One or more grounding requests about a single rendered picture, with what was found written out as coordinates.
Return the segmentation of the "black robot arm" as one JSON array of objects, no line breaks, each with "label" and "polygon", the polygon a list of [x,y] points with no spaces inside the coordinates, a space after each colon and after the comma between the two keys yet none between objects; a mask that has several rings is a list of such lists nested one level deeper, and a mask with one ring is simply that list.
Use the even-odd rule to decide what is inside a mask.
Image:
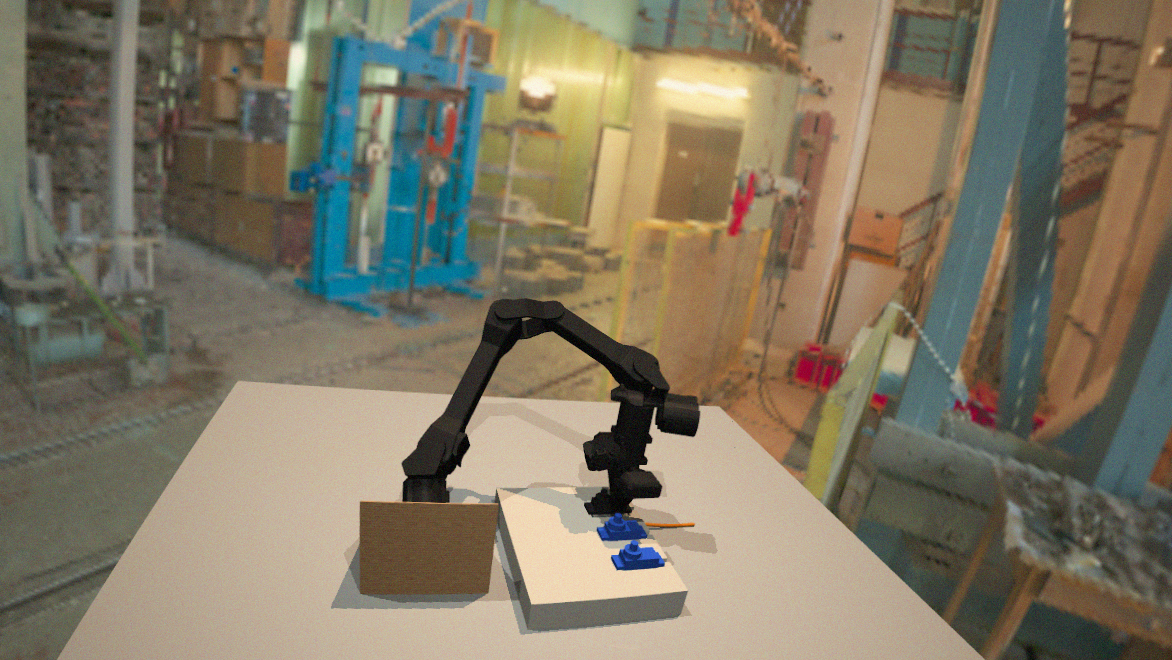
[{"label": "black robot arm", "polygon": [[[522,318],[531,318],[522,321]],[[618,343],[558,301],[529,298],[496,300],[488,312],[481,345],[466,367],[454,396],[440,419],[421,436],[417,448],[402,461],[408,478],[402,502],[450,503],[447,475],[461,467],[470,443],[465,433],[483,392],[500,358],[517,340],[556,332],[606,367],[620,385],[611,400],[621,402],[616,426],[628,433],[648,433],[654,407],[660,433],[694,437],[699,428],[699,397],[668,394],[670,387],[657,358],[635,346]],[[653,389],[655,387],[655,389]],[[582,443],[590,471],[616,464],[624,470],[626,445],[614,437]]]}]

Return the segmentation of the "black micro servo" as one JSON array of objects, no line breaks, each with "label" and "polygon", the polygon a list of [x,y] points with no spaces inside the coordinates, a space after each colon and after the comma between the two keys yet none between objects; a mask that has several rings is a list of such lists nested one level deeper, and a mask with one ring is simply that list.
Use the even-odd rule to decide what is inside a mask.
[{"label": "black micro servo", "polygon": [[[607,489],[601,489],[600,494],[592,497],[591,502],[584,502],[590,515],[615,515],[615,513],[632,513],[631,506],[626,506],[624,511],[616,511],[616,497],[611,497]],[[645,523],[646,526],[653,528],[683,528],[694,526],[695,524],[660,524],[660,523]]]}]

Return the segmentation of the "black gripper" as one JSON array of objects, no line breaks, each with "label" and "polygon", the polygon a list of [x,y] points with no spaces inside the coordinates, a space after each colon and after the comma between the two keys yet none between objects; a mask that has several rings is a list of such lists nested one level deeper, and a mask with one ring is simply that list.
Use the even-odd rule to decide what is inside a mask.
[{"label": "black gripper", "polygon": [[634,498],[657,498],[662,487],[652,472],[646,472],[639,465],[647,465],[643,453],[646,444],[652,443],[648,433],[628,433],[619,426],[611,426],[612,433],[597,433],[593,440],[614,437],[616,444],[626,445],[624,470],[616,470],[616,464],[608,470],[609,496],[616,497],[616,511],[624,511]]}]

